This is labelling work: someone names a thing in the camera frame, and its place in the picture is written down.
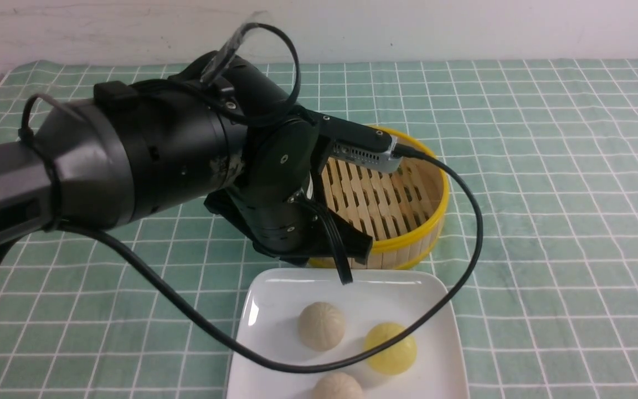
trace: robotic arm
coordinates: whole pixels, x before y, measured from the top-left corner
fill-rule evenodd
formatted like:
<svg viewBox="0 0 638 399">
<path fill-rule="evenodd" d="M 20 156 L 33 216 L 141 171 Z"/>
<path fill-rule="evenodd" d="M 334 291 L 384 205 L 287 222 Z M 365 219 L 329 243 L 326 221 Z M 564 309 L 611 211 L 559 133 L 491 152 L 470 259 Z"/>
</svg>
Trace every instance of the robotic arm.
<svg viewBox="0 0 638 399">
<path fill-rule="evenodd" d="M 207 93 L 249 118 L 288 98 L 239 57 Z M 294 265 L 334 256 L 350 283 L 346 258 L 365 263 L 372 237 L 326 207 L 321 172 L 330 156 L 393 172 L 394 147 L 388 134 L 300 106 L 243 126 L 174 86 L 99 83 L 93 98 L 54 107 L 29 141 L 0 144 L 0 243 L 61 219 L 112 229 L 207 195 L 258 252 Z"/>
</svg>

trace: white plate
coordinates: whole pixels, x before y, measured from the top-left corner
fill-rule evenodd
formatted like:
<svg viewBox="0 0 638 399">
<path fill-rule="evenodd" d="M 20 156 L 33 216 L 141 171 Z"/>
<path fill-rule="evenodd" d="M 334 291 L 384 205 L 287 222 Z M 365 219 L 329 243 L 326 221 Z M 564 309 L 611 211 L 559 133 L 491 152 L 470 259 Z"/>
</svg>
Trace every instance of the white plate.
<svg viewBox="0 0 638 399">
<path fill-rule="evenodd" d="M 354 270 L 354 283 L 342 286 L 336 270 L 277 268 L 255 278 L 238 328 L 238 341 L 268 359 L 311 365 L 345 359 L 362 351 L 368 331 L 384 321 L 408 326 L 442 298 L 446 288 L 435 276 L 409 270 Z M 303 346 L 297 318 L 305 306 L 328 301 L 344 312 L 344 339 L 317 353 Z M 365 399 L 422 397 L 467 399 L 466 369 L 451 303 L 413 334 L 418 358 L 405 373 L 386 377 L 366 362 L 342 371 L 364 389 Z M 233 354 L 227 399 L 311 399 L 323 374 L 284 374 Z"/>
</svg>

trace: table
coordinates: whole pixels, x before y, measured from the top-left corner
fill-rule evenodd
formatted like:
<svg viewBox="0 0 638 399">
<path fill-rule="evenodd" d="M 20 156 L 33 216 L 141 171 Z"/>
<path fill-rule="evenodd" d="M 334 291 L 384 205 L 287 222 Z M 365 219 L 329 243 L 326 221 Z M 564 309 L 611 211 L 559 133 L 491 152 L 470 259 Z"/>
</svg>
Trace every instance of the table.
<svg viewBox="0 0 638 399">
<path fill-rule="evenodd" d="M 26 96 L 88 98 L 182 65 L 40 61 L 0 86 L 0 143 Z M 259 65 L 289 91 L 291 65 Z M 304 65 L 301 103 L 421 139 L 476 193 L 481 261 L 454 299 L 471 397 L 638 397 L 638 60 Z M 39 126 L 46 106 L 33 116 Z M 258 255 L 203 199 L 114 231 L 203 315 L 234 333 Z M 454 193 L 417 270 L 452 284 L 474 222 Z M 223 397 L 228 350 L 113 253 L 35 233 L 0 272 L 0 397 Z"/>
</svg>

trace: white wall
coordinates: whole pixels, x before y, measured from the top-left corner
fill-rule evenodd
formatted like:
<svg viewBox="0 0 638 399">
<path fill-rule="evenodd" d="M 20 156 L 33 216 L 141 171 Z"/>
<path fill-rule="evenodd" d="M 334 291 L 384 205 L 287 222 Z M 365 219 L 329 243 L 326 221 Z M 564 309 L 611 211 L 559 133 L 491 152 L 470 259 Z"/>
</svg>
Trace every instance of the white wall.
<svg viewBox="0 0 638 399">
<path fill-rule="evenodd" d="M 0 70 L 185 62 L 261 9 L 307 63 L 638 58 L 638 0 L 0 0 Z"/>
</svg>

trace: bamboo steamer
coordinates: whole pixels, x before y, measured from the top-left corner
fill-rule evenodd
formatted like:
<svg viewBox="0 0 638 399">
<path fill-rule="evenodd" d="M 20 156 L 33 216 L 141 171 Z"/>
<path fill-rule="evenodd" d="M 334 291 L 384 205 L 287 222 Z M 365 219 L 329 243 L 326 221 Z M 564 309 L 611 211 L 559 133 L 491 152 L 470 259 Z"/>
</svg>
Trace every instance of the bamboo steamer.
<svg viewBox="0 0 638 399">
<path fill-rule="evenodd" d="M 401 144 L 435 154 L 416 139 L 377 127 Z M 367 265 L 354 269 L 407 269 L 420 263 L 445 224 L 450 185 L 445 171 L 429 162 L 403 159 L 390 175 L 330 158 L 322 172 L 327 205 L 357 229 L 374 237 Z M 334 268 L 332 258 L 313 258 L 316 267 Z"/>
</svg>

